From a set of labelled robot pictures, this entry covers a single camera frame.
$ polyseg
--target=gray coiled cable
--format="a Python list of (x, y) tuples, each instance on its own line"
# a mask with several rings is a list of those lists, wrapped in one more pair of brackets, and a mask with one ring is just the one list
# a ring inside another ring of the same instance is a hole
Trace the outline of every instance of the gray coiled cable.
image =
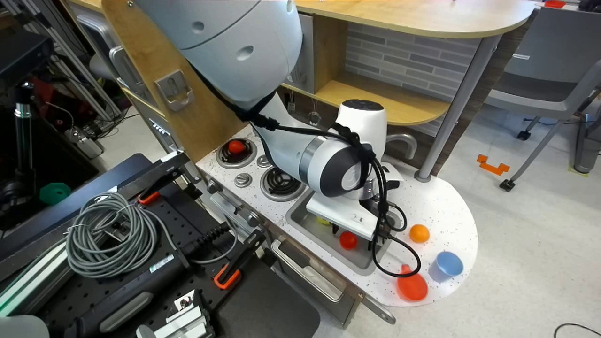
[[(107, 249), (97, 242), (105, 230), (122, 218), (129, 220), (130, 229), (125, 240)], [(142, 266), (154, 252), (157, 232), (156, 220), (165, 232), (171, 247), (177, 250), (165, 223), (154, 213), (115, 193), (104, 192), (87, 201), (73, 221), (66, 237), (66, 251), (71, 269), (88, 278), (113, 277)]]

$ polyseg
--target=brick wall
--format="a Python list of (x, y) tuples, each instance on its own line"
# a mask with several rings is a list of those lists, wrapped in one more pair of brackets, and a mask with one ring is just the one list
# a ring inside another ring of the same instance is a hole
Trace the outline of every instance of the brick wall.
[[(347, 34), (348, 72), (448, 102), (480, 43), (479, 38), (428, 38), (357, 23), (349, 23)], [(436, 136), (443, 118), (411, 128)]]

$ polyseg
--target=green object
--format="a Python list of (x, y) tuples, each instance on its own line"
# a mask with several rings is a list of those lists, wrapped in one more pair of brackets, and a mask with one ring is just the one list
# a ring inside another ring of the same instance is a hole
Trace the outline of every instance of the green object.
[(49, 205), (55, 205), (71, 194), (71, 188), (65, 183), (48, 183), (40, 189), (40, 200)]

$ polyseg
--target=chair wheel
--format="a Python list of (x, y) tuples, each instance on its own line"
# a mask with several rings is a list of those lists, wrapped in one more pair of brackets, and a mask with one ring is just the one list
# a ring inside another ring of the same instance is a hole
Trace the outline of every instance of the chair wheel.
[(499, 188), (507, 192), (510, 192), (514, 186), (516, 186), (516, 182), (512, 180), (504, 180), (501, 184), (499, 184)]
[(526, 141), (528, 138), (530, 138), (530, 132), (521, 131), (517, 135), (517, 138), (520, 139), (520, 140), (522, 140), (522, 141)]

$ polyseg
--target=white speckled countertop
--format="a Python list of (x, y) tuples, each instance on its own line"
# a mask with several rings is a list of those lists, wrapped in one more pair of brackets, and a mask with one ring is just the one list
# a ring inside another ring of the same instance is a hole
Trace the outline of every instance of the white speckled countertop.
[[(243, 128), (234, 137), (253, 141), (257, 146), (257, 157), (264, 154), (261, 141), (252, 133), (250, 126)], [(217, 180), (225, 189), (231, 191), (281, 228), (308, 251), (321, 258), (322, 261), (385, 306), (412, 307), (433, 303), (457, 290), (474, 265), (478, 251), (478, 233), (474, 218), (459, 193), (449, 183), (437, 177), (432, 177), (429, 183), (419, 183), (413, 178), (414, 168), (408, 165), (397, 167), (406, 181), (399, 189), (388, 193), (388, 200), (404, 210), (409, 223), (407, 230), (396, 236), (411, 245), (419, 254), (422, 261), (420, 274), (429, 286), (428, 295), (424, 300), (408, 302), (399, 297), (396, 278), (390, 277), (378, 269), (367, 276), (357, 274), (289, 224), (285, 215), (297, 199), (288, 202), (274, 202), (265, 197), (259, 184), (261, 175), (267, 168), (259, 167), (256, 158), (243, 168), (226, 169), (217, 163), (216, 151), (212, 151), (198, 161), (197, 166)], [(253, 178), (252, 183), (246, 188), (238, 188), (234, 184), (234, 178), (240, 173), (249, 173)], [(430, 229), (430, 239), (425, 244), (416, 244), (409, 239), (409, 229), (414, 224), (423, 224)], [(452, 251), (457, 254), (463, 261), (464, 269), (460, 276), (438, 283), (432, 280), (428, 269), (441, 251)], [(415, 259), (411, 253), (396, 243), (391, 243), (380, 260), (380, 264), (384, 268), (397, 272), (400, 272), (401, 265), (404, 263), (408, 263), (411, 268), (415, 267)]]

